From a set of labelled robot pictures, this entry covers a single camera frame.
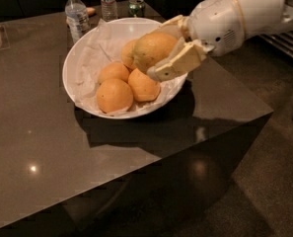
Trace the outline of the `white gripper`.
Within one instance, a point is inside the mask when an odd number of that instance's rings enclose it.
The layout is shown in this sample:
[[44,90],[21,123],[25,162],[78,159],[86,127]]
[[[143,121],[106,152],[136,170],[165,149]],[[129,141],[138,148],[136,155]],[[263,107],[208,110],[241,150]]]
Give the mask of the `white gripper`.
[[154,33],[179,39],[167,58],[147,69],[155,81],[169,81],[196,69],[211,56],[222,56],[242,46],[246,27],[237,0],[205,0],[190,15],[177,15]]

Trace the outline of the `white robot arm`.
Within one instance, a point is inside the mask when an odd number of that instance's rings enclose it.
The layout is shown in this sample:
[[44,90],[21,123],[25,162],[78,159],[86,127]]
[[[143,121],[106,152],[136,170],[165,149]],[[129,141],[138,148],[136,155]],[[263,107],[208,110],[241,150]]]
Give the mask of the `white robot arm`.
[[292,30],[293,0],[204,0],[189,15],[159,27],[179,41],[146,74],[156,81],[172,80],[196,69],[207,56],[231,52],[254,36]]

